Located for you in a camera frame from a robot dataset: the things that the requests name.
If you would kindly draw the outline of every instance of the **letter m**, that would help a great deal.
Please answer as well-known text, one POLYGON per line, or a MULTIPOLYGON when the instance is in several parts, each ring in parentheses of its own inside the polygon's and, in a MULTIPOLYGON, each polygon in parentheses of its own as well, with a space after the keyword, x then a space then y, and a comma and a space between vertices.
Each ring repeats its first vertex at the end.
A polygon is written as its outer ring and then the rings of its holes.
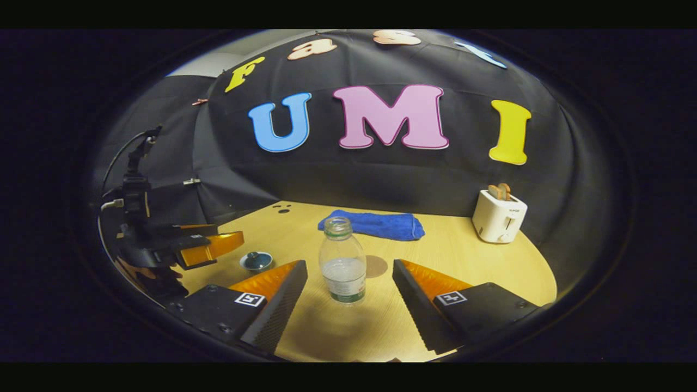
POLYGON ((366 135, 363 121, 367 121, 380 141, 391 146, 406 120, 409 131, 401 139, 412 149, 439 150, 448 146, 441 128, 438 99, 443 89, 425 84, 410 84, 399 94, 390 107, 366 86, 352 86, 336 90, 334 97, 342 100, 346 117, 346 135, 339 141, 345 149, 364 149, 373 144, 366 135))

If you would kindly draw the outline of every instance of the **table surface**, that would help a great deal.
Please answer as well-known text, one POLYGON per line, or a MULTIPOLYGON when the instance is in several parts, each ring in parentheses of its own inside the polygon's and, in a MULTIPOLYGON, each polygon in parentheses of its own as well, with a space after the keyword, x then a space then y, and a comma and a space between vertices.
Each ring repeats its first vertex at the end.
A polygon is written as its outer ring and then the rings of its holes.
POLYGON ((275 266, 298 259, 307 262, 307 282, 279 341, 275 355, 290 361, 402 362, 430 361, 416 325, 392 280, 394 259, 405 259, 471 285, 494 282, 537 306, 556 299, 549 265, 530 240, 519 232, 508 244, 483 242, 470 218, 414 214, 426 235, 417 241, 394 241, 355 234, 368 259, 366 297, 347 306, 330 298, 319 264, 324 234, 318 223, 334 210, 400 213, 337 208, 297 202, 277 202, 218 228, 241 230, 245 243, 216 264, 183 271, 181 282, 190 292, 214 284, 228 287, 250 277, 240 267, 242 256, 268 252, 275 266))

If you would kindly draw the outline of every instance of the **white toaster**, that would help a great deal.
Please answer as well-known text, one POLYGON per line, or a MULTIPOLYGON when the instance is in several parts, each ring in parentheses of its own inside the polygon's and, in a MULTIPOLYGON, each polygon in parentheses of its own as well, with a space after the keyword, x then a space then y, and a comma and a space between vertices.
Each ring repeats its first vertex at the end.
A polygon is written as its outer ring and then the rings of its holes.
POLYGON ((479 237, 486 242, 512 242, 523 223, 528 206, 517 197, 497 200, 488 190, 481 190, 472 224, 479 237))

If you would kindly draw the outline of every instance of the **foam letter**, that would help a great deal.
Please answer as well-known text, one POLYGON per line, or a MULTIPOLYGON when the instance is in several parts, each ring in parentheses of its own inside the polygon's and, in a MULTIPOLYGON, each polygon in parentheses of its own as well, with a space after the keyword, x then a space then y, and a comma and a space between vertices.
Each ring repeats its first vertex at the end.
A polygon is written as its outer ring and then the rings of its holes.
POLYGON ((364 149, 373 144, 365 134, 363 120, 368 121, 380 141, 390 146, 399 129, 409 120, 409 132, 401 142, 412 149, 439 150, 448 146, 443 136, 438 98, 443 89, 412 84, 401 91, 395 105, 389 107, 382 98, 365 86, 338 89, 334 97, 344 103, 346 135, 339 141, 345 149, 364 149))
POLYGON ((254 70, 254 65, 261 63, 264 61, 265 57, 259 57, 256 60, 252 60, 249 63, 246 63, 245 65, 241 66, 240 68, 237 68, 236 70, 232 71, 232 79, 230 79, 230 85, 225 89, 225 92, 228 92, 235 87, 239 86, 240 84, 245 82, 245 76, 248 76, 252 71, 254 70))
POLYGON ((455 45, 466 47, 467 50, 474 53, 477 57, 486 61, 487 63, 492 63, 493 65, 504 68, 504 69, 507 68, 504 63, 499 63, 498 61, 492 59, 491 55, 489 53, 483 52, 483 51, 477 49, 476 47, 473 47, 472 45, 467 45, 466 43, 459 43, 457 41, 455 41, 455 45))
POLYGON ((383 45, 418 45, 421 40, 414 33, 404 30, 378 30, 373 41, 383 45))
POLYGON ((297 93, 281 101, 291 110, 291 133, 283 137, 278 137, 273 132, 271 112, 276 107, 274 104, 265 103, 250 110, 249 117, 254 126, 256 143, 262 149, 272 153, 294 150, 305 143, 309 135, 306 102, 310 98, 312 98, 310 93, 297 93))
POLYGON ((501 128, 498 131, 498 143, 489 150, 489 157, 513 165, 524 164, 528 160, 523 152, 525 127, 532 115, 526 108, 505 100, 492 100, 491 106, 501 117, 501 128))
POLYGON ((307 57, 311 54, 326 53, 336 49, 336 45, 329 38, 310 41, 293 48, 293 53, 288 55, 288 60, 297 60, 307 57))

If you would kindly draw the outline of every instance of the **plastic water bottle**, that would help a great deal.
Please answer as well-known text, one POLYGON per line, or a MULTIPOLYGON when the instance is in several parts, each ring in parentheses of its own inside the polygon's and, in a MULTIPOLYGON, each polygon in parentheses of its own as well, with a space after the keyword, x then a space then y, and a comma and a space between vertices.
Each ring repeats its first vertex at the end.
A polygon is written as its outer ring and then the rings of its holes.
POLYGON ((348 218, 327 218, 324 242, 319 248, 319 268, 332 298, 342 303, 357 303, 365 296, 366 259, 363 248, 353 236, 348 218))

